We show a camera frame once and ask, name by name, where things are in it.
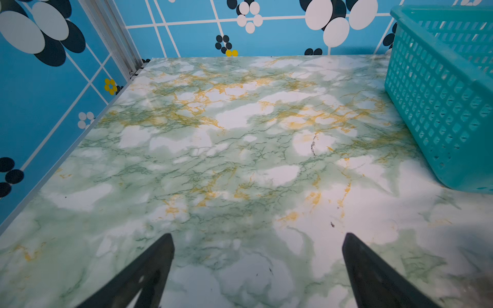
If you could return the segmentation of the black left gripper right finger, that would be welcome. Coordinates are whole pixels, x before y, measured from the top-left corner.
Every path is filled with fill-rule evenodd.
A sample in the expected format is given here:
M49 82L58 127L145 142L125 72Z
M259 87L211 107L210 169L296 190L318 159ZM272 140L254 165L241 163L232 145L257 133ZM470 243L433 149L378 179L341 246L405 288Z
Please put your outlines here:
M358 307L437 307L353 233L345 235L344 262Z

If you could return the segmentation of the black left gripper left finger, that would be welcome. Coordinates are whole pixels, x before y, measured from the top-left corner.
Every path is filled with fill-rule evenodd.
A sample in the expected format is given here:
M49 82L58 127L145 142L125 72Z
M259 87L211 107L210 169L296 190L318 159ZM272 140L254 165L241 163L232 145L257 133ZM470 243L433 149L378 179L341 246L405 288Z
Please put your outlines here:
M171 234L161 236L79 307L159 307L175 255Z

